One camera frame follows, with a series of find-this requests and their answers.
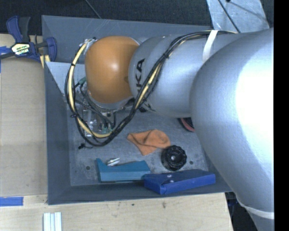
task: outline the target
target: gray tray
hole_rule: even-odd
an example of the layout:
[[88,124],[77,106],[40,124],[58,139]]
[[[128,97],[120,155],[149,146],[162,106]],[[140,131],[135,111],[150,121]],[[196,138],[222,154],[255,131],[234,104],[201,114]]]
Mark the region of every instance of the gray tray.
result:
[[[64,30],[59,30],[58,21],[64,21]],[[228,185],[206,157],[196,134],[182,128],[175,118],[159,116],[151,112],[137,112],[133,120],[110,144],[92,149],[78,149],[83,140],[77,131],[75,120],[70,118],[71,112],[63,94],[64,80],[69,68],[69,64],[64,63],[64,61],[69,62],[68,59],[74,56],[75,50],[83,39],[87,38],[88,35],[92,37],[93,31],[96,32],[96,35],[93,36],[97,38],[111,34],[148,38],[208,29],[208,27],[204,28],[203,26],[178,25],[175,27],[169,24],[124,22],[124,26],[114,26],[109,31],[110,24],[118,25],[120,22],[55,16],[43,17],[43,36],[44,38],[56,38],[58,42],[57,60],[63,61],[48,63],[44,70],[49,204],[162,197],[144,188],[141,181],[127,183],[100,183],[98,181],[96,158],[101,158],[105,162],[110,158],[120,157],[121,163],[145,160],[152,173],[168,172],[160,162],[160,149],[147,156],[142,156],[138,148],[126,139],[130,132],[150,129],[164,131],[172,144],[181,146],[185,150],[187,163],[180,170],[199,168],[216,174],[216,184],[214,185],[170,194],[167,195],[168,197],[230,191]],[[78,26],[83,29],[81,33],[76,30]],[[68,34],[67,31],[75,32],[75,35]],[[84,65],[79,64],[76,68],[75,78],[80,79],[83,76]]]

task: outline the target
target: yellow label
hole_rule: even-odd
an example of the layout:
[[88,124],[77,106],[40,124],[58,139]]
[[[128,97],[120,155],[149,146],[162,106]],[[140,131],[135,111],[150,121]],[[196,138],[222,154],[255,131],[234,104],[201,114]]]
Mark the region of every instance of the yellow label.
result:
[[30,45],[28,45],[28,44],[15,44],[12,47],[12,51],[16,55],[21,55],[21,54],[29,52],[29,48],[30,48]]

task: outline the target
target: white strap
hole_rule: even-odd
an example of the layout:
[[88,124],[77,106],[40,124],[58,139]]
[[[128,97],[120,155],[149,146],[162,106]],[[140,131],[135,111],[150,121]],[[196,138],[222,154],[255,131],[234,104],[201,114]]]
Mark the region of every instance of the white strap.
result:
[[206,42],[206,45],[204,46],[203,49],[203,54],[202,54],[202,62],[206,62],[210,58],[210,52],[212,48],[212,44],[216,38],[216,35],[218,33],[218,30],[212,30],[209,34],[208,40]]
[[262,217],[262,218],[274,220],[274,212],[266,212],[266,211],[262,211],[262,210],[257,210],[257,209],[254,209],[252,207],[248,207],[248,206],[242,204],[238,199],[237,199],[237,201],[239,202],[239,204],[242,207],[244,207],[250,213],[257,215],[259,217]]

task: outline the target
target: black round object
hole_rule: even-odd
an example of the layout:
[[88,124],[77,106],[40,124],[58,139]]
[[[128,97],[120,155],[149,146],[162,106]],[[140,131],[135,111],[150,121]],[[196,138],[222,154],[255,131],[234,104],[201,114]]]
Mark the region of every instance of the black round object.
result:
[[185,151],[176,145],[172,145],[162,152],[161,161],[163,166],[171,171],[182,168],[186,163]]

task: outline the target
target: orange cloth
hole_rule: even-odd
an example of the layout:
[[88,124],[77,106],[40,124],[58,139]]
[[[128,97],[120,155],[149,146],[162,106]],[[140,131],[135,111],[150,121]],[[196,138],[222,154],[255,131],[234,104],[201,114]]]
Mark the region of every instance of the orange cloth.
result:
[[148,155],[157,148],[164,149],[171,145],[168,136],[156,129],[140,133],[130,133],[127,139],[138,147],[142,155]]

